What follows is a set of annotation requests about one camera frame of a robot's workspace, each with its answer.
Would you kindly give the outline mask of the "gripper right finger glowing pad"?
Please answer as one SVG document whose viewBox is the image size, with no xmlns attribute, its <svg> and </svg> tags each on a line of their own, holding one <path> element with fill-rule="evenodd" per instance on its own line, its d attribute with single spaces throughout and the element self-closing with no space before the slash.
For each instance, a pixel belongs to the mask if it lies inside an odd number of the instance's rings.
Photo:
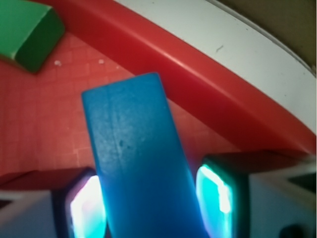
<svg viewBox="0 0 317 238">
<path fill-rule="evenodd" d="M 205 155 L 196 193 L 211 238 L 314 238 L 316 156 L 299 151 Z"/>
</svg>

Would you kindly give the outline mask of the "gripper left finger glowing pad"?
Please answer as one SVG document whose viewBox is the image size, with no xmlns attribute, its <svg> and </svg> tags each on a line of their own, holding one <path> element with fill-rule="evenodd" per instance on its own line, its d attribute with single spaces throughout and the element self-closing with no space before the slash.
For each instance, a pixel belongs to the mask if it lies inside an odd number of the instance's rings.
<svg viewBox="0 0 317 238">
<path fill-rule="evenodd" d="M 106 212 L 92 168 L 0 177 L 2 238 L 105 238 Z"/>
</svg>

